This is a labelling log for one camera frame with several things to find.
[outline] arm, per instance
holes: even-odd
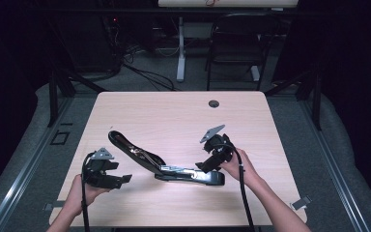
[[[244,183],[254,192],[270,217],[276,231],[310,231],[308,226],[289,208],[270,188],[267,182],[256,172],[254,166],[245,151],[238,149],[244,168]],[[239,165],[237,154],[234,154],[229,162],[220,165],[230,173],[232,177],[239,180]]]
[[[92,204],[95,198],[104,192],[109,192],[110,189],[106,188],[94,188],[86,184],[86,202],[87,205]],[[81,187],[81,176],[76,175],[71,183],[71,190],[69,191],[68,197],[66,198],[65,205],[60,211],[56,219],[47,229],[47,232],[61,232],[68,231],[74,218],[82,213],[81,207],[82,201],[82,187]]]

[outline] office chair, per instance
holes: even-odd
[[[268,53],[279,20],[270,14],[226,14],[213,24],[209,54],[206,62],[207,91],[212,80],[212,64],[261,67],[256,90],[260,90]]]

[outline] desk in background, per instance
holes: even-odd
[[[212,108],[209,101],[219,107]],[[199,141],[207,129],[225,125],[226,133],[245,149],[259,174],[281,199],[300,199],[264,94],[260,92],[142,92],[101,93],[94,105],[58,196],[66,200],[73,177],[80,173],[87,154],[105,147],[120,163],[108,175],[132,174],[131,181],[102,194],[89,207],[91,226],[190,227],[247,226],[240,183],[225,174],[225,186],[208,187],[162,182],[108,140],[121,132],[131,143],[159,155],[168,165],[196,168],[209,155]],[[248,190],[247,200],[255,225],[271,221],[260,201]],[[55,208],[52,222],[60,208]],[[306,221],[304,209],[297,211]],[[83,226],[77,217],[72,226]]]
[[[268,8],[278,9],[295,8],[298,0],[220,0],[215,1],[212,6],[207,6],[208,2],[213,0],[158,0],[158,5],[164,8],[211,8],[221,7],[230,8],[230,12],[234,8]],[[185,80],[186,56],[184,43],[184,23],[183,18],[179,19],[179,64],[177,68],[177,81],[183,82]],[[253,67],[251,69],[254,80],[259,78],[258,69]]]

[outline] black chair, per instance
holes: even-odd
[[[226,14],[213,24],[206,63],[207,91],[211,82],[239,80],[212,79],[212,64],[261,67],[256,90],[260,90],[271,42],[279,29],[279,20],[270,14]]]

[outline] table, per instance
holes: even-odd
[[[218,101],[212,108],[209,101]],[[200,139],[208,129],[225,125],[235,146],[247,151],[259,174],[281,199],[300,199],[290,166],[261,92],[104,92],[99,94],[58,196],[64,201],[87,154],[101,147],[120,163],[108,175],[132,174],[129,183],[103,194],[89,206],[91,226],[176,227],[247,226],[239,182],[225,171],[223,187],[162,182],[114,147],[107,138],[119,131],[134,145],[159,155],[168,165],[196,168],[206,160]],[[269,225],[265,209],[248,189],[254,224]],[[50,222],[58,215],[54,208]],[[304,209],[296,211],[306,221]],[[83,226],[77,217],[71,226]]]
[[[282,10],[282,8],[295,8],[298,0],[220,0],[215,1],[213,5],[207,6],[207,0],[158,0],[159,7],[165,8],[271,8]],[[186,56],[184,43],[184,28],[183,18],[179,18],[179,64],[177,66],[177,81],[185,80]],[[251,69],[251,74],[254,80],[259,79],[257,67]]]

